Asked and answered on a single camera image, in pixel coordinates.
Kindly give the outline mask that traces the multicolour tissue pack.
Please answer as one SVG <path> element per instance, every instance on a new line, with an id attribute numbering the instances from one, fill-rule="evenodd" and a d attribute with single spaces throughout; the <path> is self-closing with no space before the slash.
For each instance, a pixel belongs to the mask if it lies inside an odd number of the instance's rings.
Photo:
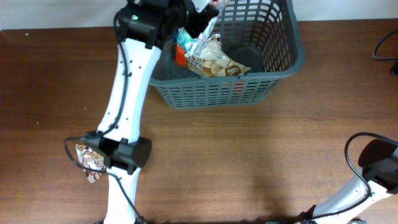
<path id="1" fill-rule="evenodd" d="M 186 21 L 177 30 L 175 41 L 186 58 L 198 57 L 229 0 L 187 0 L 183 3 Z"/>

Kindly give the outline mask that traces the orange pasta packet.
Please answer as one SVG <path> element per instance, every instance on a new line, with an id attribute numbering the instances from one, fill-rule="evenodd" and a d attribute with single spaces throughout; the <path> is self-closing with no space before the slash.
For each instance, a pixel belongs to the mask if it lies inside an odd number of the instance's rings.
<path id="1" fill-rule="evenodd" d="M 177 46 L 176 52 L 175 52 L 175 62 L 177 65 L 181 66 L 181 67 L 185 67 L 186 62 L 188 57 L 185 56 L 185 51 L 184 49 L 182 49 L 181 46 Z"/>

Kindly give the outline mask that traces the beige snack bag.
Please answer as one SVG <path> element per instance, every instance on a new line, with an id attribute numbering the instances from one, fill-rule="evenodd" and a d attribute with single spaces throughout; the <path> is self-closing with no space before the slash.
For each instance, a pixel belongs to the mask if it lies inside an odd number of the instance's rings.
<path id="1" fill-rule="evenodd" d="M 246 75 L 251 67 L 235 62 L 221 49 L 221 36 L 213 34 L 198 56 L 187 59 L 185 68 L 203 77 L 229 77 Z"/>

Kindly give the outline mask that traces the grey plastic shopping basket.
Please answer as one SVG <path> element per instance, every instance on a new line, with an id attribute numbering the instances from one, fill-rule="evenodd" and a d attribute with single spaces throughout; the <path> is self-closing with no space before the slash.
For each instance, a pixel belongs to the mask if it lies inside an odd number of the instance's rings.
<path id="1" fill-rule="evenodd" d="M 281 79 L 303 67 L 305 52 L 290 0 L 230 1 L 213 33 L 221 36 L 227 56 L 251 70 L 233 77 L 201 77 L 174 62 L 175 47 L 169 41 L 149 81 L 169 106 L 189 109 L 255 104 Z M 257 72 L 266 72 L 271 83 L 257 93 L 248 93 L 248 80 Z"/>

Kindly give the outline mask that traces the beige cookie bag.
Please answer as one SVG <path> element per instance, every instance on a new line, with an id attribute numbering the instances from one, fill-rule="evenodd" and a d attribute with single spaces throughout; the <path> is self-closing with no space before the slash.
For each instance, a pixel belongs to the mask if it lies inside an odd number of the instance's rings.
<path id="1" fill-rule="evenodd" d="M 85 168 L 84 172 L 88 181 L 90 183 L 96 182 L 103 175 L 98 171 L 106 171 L 104 157 L 92 150 L 92 148 L 85 145 L 77 144 L 75 148 L 78 160 Z"/>

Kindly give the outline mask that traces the green lid jar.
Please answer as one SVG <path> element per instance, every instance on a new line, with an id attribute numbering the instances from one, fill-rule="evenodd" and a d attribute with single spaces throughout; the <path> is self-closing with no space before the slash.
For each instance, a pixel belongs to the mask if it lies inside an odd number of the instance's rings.
<path id="1" fill-rule="evenodd" d="M 246 90 L 248 93 L 257 93 L 263 88 L 266 89 L 270 83 L 271 79 L 267 76 L 266 72 L 257 72 L 251 75 L 248 80 Z"/>

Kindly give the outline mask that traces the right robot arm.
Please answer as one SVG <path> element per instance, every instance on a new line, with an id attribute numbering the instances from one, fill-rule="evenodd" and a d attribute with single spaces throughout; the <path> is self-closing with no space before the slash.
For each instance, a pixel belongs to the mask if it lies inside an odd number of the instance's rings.
<path id="1" fill-rule="evenodd" d="M 347 224 L 374 203 L 397 194 L 397 144 L 372 140 L 358 159 L 359 174 L 299 223 Z"/>

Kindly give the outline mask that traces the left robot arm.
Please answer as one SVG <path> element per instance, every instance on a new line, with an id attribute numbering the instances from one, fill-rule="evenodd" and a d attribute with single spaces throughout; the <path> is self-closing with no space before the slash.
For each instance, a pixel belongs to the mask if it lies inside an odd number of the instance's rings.
<path id="1" fill-rule="evenodd" d="M 165 42 L 177 29 L 188 33 L 187 54 L 202 48 L 225 7 L 223 1 L 128 1 L 114 17 L 118 66 L 106 112 L 82 139 L 103 156 L 109 176 L 104 223 L 145 223 L 134 206 L 137 180 L 152 142 L 140 136 L 142 107 Z"/>

